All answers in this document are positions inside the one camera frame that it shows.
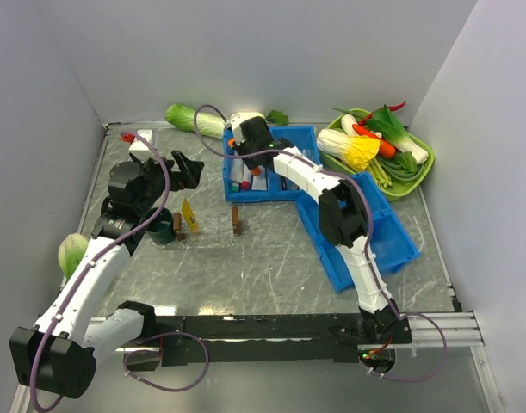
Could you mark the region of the orange toothpaste tube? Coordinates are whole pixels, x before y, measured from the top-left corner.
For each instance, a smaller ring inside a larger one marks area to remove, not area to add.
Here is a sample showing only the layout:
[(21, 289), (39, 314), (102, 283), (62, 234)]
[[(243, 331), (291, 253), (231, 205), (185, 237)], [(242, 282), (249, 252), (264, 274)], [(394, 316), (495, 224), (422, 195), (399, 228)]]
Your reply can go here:
[[(228, 146), (230, 148), (232, 148), (234, 150), (236, 149), (235, 139), (229, 139), (227, 144), (228, 144)], [(249, 167), (249, 170), (250, 170), (251, 174), (254, 175), (254, 176), (259, 176), (260, 173), (261, 173), (261, 169), (259, 167), (253, 167), (253, 168)]]

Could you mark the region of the yellow toothpaste tube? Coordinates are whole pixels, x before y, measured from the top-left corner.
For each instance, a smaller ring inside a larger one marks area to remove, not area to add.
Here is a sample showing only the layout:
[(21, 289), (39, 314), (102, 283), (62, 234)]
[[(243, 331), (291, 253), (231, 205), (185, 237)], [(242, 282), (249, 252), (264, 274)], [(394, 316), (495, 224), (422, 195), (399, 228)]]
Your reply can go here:
[(189, 204), (189, 201), (187, 199), (183, 200), (181, 212), (189, 230), (192, 233), (198, 233), (200, 231), (200, 227), (193, 212), (193, 209), (191, 208), (191, 205)]

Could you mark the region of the dark green mug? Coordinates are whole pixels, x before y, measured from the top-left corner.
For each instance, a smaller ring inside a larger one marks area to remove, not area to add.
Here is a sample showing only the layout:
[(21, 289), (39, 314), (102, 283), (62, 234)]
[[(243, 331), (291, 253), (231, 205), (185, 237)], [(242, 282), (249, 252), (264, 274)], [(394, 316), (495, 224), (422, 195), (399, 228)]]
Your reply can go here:
[(146, 234), (159, 246), (167, 245), (176, 240), (173, 230), (173, 214), (163, 208), (158, 216), (147, 226)]

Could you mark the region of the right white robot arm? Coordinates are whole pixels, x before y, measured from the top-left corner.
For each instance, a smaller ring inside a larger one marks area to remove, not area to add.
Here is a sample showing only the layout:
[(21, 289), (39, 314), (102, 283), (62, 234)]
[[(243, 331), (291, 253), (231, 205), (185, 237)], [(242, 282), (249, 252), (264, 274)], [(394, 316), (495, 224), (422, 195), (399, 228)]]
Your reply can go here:
[(289, 140), (274, 139), (261, 116), (236, 113), (226, 129), (232, 132), (229, 146), (246, 166), (272, 170), (317, 203), (320, 232), (338, 250), (356, 288), (362, 318), (359, 342), (411, 342), (409, 322), (399, 315), (370, 248), (374, 223), (360, 187), (347, 176), (324, 170)]

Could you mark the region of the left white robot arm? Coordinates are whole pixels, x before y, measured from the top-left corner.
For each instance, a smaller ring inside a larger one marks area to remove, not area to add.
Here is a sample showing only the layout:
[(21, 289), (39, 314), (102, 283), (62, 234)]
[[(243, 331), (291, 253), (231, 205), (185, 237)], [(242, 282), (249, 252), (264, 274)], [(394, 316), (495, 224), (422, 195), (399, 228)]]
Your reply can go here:
[(165, 190), (197, 188), (202, 161), (173, 151), (171, 159), (116, 164), (109, 172), (108, 194), (84, 257), (50, 308), (31, 328), (17, 328), (9, 339), (16, 376), (61, 397), (79, 398), (96, 367), (121, 345), (145, 346), (158, 333), (152, 306), (126, 301), (104, 322), (90, 325), (103, 295), (145, 235), (147, 221), (162, 215), (155, 207)]

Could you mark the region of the white toothpaste tube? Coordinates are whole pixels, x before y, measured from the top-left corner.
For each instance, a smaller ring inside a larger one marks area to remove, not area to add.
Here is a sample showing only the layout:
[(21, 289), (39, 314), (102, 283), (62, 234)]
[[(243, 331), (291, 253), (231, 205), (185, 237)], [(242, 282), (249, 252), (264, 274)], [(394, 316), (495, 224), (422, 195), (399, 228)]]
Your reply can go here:
[(244, 180), (244, 162), (241, 159), (232, 159), (230, 163), (229, 178), (241, 184)]

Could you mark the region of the blue toiletry double bin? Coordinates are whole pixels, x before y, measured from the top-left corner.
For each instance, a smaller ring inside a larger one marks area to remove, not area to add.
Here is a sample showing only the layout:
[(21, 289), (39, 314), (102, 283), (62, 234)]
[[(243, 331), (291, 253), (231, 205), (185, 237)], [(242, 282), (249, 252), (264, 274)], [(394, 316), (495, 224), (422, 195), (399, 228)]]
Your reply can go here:
[[(275, 139), (289, 140), (304, 156), (315, 163), (320, 163), (313, 126), (271, 126), (269, 130)], [(222, 168), (225, 199), (228, 202), (291, 201), (302, 195), (301, 189), (296, 184), (265, 168), (261, 169), (259, 176), (244, 173), (244, 180), (241, 184), (233, 182), (228, 176), (230, 163), (231, 159), (225, 158)]]

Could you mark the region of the green vegetable tray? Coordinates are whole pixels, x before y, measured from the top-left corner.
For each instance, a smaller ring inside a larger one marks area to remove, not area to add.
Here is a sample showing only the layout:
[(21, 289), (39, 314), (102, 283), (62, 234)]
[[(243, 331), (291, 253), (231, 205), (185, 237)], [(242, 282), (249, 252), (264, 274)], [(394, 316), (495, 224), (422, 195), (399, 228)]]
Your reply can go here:
[(433, 150), (409, 133), (393, 113), (402, 107), (402, 104), (390, 106), (386, 114), (380, 108), (377, 121), (372, 120), (373, 113), (368, 110), (343, 109), (341, 115), (328, 125), (332, 131), (341, 133), (342, 118), (350, 114), (366, 130), (376, 135), (385, 133), (384, 141), (392, 145), (395, 154), (390, 158), (377, 155), (369, 162), (366, 171), (390, 201), (399, 200), (415, 190), (435, 161)]

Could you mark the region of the white radish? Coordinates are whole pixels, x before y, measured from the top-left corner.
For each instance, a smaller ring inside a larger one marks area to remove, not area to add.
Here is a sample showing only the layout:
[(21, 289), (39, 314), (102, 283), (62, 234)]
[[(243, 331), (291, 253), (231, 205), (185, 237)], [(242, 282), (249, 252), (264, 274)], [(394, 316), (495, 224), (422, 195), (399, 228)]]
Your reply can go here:
[(232, 124), (241, 124), (244, 121), (250, 120), (252, 118), (260, 117), (265, 119), (266, 116), (259, 112), (237, 112), (231, 115), (229, 123)]

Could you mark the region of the long green napa cabbage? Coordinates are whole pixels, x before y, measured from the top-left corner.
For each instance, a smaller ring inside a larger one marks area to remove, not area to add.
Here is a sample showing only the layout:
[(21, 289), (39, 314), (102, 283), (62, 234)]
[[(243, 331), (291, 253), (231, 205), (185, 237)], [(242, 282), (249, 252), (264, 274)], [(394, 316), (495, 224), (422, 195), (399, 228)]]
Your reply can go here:
[[(165, 120), (174, 128), (183, 132), (194, 132), (195, 110), (181, 104), (170, 105), (165, 112)], [(200, 134), (205, 137), (221, 139), (225, 129), (225, 122), (217, 115), (199, 113), (197, 126)]]

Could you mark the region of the yellow white cabbage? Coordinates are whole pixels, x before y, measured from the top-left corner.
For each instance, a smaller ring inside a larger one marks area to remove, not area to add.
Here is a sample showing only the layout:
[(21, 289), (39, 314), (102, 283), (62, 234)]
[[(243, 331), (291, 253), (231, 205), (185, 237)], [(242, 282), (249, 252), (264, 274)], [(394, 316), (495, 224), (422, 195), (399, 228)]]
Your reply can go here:
[(320, 151), (341, 159), (356, 173), (364, 171), (380, 149), (378, 139), (349, 136), (333, 129), (322, 129), (316, 143)]

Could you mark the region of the red chili pepper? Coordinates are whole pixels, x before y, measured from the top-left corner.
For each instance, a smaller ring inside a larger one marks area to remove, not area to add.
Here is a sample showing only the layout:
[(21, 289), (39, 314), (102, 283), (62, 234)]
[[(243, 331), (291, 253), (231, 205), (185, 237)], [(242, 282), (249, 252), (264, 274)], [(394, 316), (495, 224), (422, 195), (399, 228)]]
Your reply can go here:
[[(404, 106), (406, 105), (406, 101), (402, 101), (401, 103), (397, 104), (397, 105), (389, 105), (387, 106), (388, 110), (390, 112), (396, 112), (396, 111), (399, 111), (400, 109), (402, 109)], [(375, 111), (372, 111), (368, 114), (366, 114), (359, 122), (358, 124), (360, 126), (366, 126), (367, 122), (373, 118), (376, 118), (376, 119), (381, 119), (381, 118), (384, 118), (386, 116), (386, 110), (384, 109), (384, 107), (382, 108), (379, 108), (379, 109), (376, 109)]]

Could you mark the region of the bok choy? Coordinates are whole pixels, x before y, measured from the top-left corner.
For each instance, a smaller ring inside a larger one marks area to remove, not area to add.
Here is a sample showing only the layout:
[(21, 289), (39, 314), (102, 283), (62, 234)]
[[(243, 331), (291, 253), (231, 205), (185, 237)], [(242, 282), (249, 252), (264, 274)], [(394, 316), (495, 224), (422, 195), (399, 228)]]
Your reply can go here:
[(387, 106), (383, 107), (386, 110), (386, 116), (381, 119), (373, 118), (367, 122), (366, 126), (371, 131), (380, 132), (382, 138), (397, 150), (410, 152), (417, 165), (423, 164), (429, 156), (427, 150), (411, 138), (394, 112), (390, 112)]

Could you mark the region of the orange carrot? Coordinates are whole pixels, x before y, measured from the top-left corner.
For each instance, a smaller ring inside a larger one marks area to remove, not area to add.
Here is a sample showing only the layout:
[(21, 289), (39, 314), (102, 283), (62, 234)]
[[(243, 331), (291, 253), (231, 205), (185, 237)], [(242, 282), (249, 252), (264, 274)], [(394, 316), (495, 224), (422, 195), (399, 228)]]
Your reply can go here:
[(379, 155), (386, 159), (393, 158), (396, 154), (396, 148), (384, 139), (378, 139), (379, 141)]

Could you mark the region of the small green cabbage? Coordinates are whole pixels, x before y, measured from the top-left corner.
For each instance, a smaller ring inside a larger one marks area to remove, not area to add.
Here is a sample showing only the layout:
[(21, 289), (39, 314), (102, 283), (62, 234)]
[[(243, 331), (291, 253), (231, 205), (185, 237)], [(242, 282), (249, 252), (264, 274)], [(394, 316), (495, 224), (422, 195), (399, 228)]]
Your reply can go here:
[(66, 280), (69, 280), (87, 250), (89, 240), (80, 233), (68, 235), (60, 244), (58, 250), (59, 267)]

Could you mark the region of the green beans bundle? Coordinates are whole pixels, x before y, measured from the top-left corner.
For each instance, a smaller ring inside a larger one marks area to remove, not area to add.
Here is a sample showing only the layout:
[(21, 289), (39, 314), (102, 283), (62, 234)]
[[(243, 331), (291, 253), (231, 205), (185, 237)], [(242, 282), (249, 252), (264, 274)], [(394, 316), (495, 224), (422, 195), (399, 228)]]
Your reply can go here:
[(380, 188), (389, 188), (394, 183), (412, 185), (418, 179), (421, 169), (413, 165), (407, 169), (404, 165), (389, 162), (381, 157), (375, 157), (368, 166), (368, 171)]

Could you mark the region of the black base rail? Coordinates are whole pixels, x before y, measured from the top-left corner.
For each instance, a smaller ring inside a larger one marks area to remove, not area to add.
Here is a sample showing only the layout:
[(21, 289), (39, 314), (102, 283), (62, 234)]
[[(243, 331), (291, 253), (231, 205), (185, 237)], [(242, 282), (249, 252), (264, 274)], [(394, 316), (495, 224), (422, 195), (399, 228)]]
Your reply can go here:
[(162, 350), (162, 365), (191, 363), (314, 361), (357, 363), (373, 345), (410, 344), (407, 321), (360, 313), (157, 316), (140, 336), (138, 348)]

